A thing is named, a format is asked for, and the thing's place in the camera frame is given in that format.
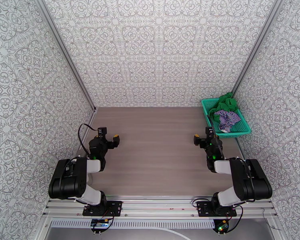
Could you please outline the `blue white striped tank top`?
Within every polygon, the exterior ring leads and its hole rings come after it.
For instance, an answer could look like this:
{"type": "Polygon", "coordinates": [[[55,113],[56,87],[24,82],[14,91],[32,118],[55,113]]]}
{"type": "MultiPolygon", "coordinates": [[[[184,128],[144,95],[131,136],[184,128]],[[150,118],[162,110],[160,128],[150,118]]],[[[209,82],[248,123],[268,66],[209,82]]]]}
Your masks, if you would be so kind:
{"type": "Polygon", "coordinates": [[[230,133],[231,128],[241,121],[240,116],[233,111],[219,110],[214,113],[219,119],[219,130],[223,133],[230,133]]]}

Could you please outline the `green shirt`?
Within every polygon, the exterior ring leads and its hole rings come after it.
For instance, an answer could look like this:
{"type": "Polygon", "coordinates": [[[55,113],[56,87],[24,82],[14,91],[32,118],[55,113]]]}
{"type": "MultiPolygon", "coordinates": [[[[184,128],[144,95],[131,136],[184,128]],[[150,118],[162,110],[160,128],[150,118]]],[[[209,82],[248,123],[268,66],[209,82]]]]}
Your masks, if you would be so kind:
{"type": "Polygon", "coordinates": [[[217,103],[209,110],[209,117],[212,119],[212,121],[219,122],[220,115],[216,114],[216,112],[219,112],[221,110],[224,110],[225,112],[237,112],[238,111],[238,105],[236,99],[233,98],[233,93],[228,92],[222,96],[219,97],[217,103]]]}

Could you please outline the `teal plastic basket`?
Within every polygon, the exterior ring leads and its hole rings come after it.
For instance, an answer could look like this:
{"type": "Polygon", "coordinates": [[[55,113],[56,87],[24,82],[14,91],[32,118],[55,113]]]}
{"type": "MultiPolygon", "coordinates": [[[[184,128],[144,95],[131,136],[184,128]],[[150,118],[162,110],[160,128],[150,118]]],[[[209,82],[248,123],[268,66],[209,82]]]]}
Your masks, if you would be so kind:
{"type": "Polygon", "coordinates": [[[250,134],[251,128],[248,125],[248,123],[246,122],[244,116],[242,115],[242,113],[239,109],[236,113],[239,115],[241,120],[231,127],[231,130],[229,133],[224,133],[221,130],[219,130],[219,124],[216,121],[213,120],[212,124],[211,124],[211,122],[208,118],[208,112],[210,111],[210,109],[212,107],[215,106],[215,104],[217,104],[218,100],[219,100],[219,98],[209,98],[209,99],[201,100],[203,113],[204,113],[204,117],[206,119],[207,125],[210,127],[213,126],[216,134],[220,138],[238,138],[240,136],[250,134]]]}

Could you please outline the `blue green controller board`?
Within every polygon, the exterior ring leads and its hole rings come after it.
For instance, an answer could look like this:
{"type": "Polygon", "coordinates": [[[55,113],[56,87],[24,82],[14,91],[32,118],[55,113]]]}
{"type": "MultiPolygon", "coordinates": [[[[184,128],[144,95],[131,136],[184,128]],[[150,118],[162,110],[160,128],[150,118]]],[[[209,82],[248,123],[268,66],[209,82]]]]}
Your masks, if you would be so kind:
{"type": "Polygon", "coordinates": [[[111,220],[109,218],[105,219],[92,219],[90,222],[91,229],[106,229],[110,226],[111,220]]]}

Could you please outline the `black round controller board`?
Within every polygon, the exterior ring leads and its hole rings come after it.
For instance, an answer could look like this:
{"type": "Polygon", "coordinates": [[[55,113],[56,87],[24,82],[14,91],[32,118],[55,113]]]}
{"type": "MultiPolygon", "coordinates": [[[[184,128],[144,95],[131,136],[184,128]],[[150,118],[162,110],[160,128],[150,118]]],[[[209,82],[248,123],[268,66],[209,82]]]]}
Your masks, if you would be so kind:
{"type": "Polygon", "coordinates": [[[218,220],[214,219],[214,232],[218,234],[225,234],[229,230],[229,220],[218,220]]]}

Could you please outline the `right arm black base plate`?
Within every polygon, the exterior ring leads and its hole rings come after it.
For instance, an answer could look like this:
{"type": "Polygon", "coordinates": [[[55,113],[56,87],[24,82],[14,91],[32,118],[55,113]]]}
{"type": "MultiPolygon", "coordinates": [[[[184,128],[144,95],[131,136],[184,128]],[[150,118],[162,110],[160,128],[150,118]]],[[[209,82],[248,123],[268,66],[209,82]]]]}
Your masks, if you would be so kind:
{"type": "Polygon", "coordinates": [[[199,217],[235,217],[236,210],[231,206],[214,205],[210,201],[198,201],[197,211],[199,217]]]}

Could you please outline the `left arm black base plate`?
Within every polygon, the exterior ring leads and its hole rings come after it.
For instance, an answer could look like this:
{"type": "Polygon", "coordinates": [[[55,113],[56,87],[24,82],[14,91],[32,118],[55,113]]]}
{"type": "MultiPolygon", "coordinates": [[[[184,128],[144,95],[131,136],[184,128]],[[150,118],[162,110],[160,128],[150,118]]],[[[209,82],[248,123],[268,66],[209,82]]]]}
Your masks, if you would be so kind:
{"type": "Polygon", "coordinates": [[[113,217],[120,216],[122,210],[122,201],[107,201],[106,203],[100,203],[98,205],[92,206],[87,205],[84,207],[82,215],[83,216],[96,216],[96,217],[113,217]]]}

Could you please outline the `aluminium front frame rail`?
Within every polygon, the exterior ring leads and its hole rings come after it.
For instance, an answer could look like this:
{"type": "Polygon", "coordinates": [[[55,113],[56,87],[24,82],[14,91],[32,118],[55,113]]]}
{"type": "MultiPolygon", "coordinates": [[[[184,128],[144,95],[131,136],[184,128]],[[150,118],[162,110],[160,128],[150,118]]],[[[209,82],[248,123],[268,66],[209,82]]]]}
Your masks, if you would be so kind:
{"type": "MultiPolygon", "coordinates": [[[[199,219],[192,201],[193,196],[110,196],[107,200],[122,201],[119,219],[199,219]]],[[[73,200],[50,199],[44,209],[44,217],[83,218],[84,205],[73,200]]],[[[237,208],[237,216],[243,219],[278,218],[270,199],[243,204],[237,208]]]]}

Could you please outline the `aluminium corner post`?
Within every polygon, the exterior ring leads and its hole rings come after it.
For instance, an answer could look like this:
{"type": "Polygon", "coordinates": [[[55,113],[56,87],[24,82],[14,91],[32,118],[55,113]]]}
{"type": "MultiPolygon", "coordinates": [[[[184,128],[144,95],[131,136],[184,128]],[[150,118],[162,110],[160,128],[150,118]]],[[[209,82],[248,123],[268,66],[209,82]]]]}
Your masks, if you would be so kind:
{"type": "Polygon", "coordinates": [[[261,30],[259,31],[258,36],[252,46],[252,49],[251,49],[246,61],[244,62],[242,70],[240,71],[239,76],[232,88],[233,96],[237,93],[239,86],[242,83],[244,77],[246,76],[246,73],[248,72],[253,60],[255,59],[256,55],[258,54],[260,48],[262,47],[262,44],[265,41],[265,38],[267,37],[268,32],[271,30],[273,22],[275,21],[284,2],[285,2],[285,0],[274,0],[273,4],[271,5],[270,11],[264,21],[264,24],[263,24],[261,30]]]}
{"type": "Polygon", "coordinates": [[[58,46],[60,53],[64,57],[72,75],[76,79],[81,91],[83,92],[84,97],[88,101],[92,111],[95,112],[96,106],[94,105],[94,102],[93,102],[93,100],[92,100],[92,98],[91,98],[79,72],[78,72],[78,69],[77,69],[74,61],[72,60],[71,54],[69,53],[69,51],[63,41],[62,35],[60,34],[60,32],[53,20],[52,15],[49,12],[48,6],[46,5],[44,0],[34,0],[34,1],[40,11],[40,15],[42,16],[42,19],[46,23],[54,41],[56,42],[56,45],[58,46]]]}

